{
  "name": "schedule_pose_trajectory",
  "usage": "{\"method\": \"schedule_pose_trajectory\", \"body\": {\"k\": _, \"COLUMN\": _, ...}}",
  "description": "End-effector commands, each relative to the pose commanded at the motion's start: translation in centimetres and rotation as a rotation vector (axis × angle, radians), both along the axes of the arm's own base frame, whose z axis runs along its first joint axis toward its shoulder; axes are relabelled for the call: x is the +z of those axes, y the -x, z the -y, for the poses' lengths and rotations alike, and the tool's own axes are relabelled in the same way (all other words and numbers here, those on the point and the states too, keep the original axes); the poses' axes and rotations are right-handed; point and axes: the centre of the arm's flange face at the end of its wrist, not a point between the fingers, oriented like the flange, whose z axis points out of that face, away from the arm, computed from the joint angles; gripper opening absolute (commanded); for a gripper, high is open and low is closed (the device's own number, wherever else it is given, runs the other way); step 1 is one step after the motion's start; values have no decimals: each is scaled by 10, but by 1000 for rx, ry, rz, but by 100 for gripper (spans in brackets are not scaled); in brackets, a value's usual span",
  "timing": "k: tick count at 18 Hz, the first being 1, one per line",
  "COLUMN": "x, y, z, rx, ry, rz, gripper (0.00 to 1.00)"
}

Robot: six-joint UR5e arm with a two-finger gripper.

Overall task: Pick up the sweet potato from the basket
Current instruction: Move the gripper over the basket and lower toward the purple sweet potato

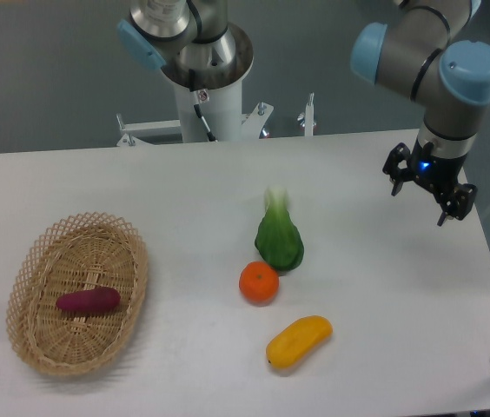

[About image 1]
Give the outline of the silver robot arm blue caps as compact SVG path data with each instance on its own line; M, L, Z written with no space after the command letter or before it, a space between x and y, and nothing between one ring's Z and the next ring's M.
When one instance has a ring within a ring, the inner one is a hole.
M458 180L490 104L490 46L457 41L479 8L476 1L400 1L394 27L367 25L354 42L351 70L373 85L418 103L423 123L412 147L400 144L383 171L393 192L405 182L428 191L441 219L464 219L477 188ZM270 114L242 113L242 80L254 52L228 19L224 1L134 1L117 25L127 52L161 71L174 88L185 142L257 139Z

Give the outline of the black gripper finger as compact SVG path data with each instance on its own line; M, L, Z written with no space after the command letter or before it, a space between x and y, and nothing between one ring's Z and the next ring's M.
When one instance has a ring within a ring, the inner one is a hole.
M441 214L437 225L441 227L448 219L464 220L472 211L476 196L477 187L469 183L458 183L448 192L439 193L437 202Z
M410 156L410 150L403 142L396 145L388 154L382 172L389 176L392 183L391 196L398 195L403 184L411 181L411 170L408 166Z

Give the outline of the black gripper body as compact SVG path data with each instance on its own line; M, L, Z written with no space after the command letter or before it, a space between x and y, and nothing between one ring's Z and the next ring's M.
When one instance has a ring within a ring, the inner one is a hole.
M427 153L430 146L415 142L406 160L405 179L430 192L437 201L454 200L459 187L458 175L466 155L442 158Z

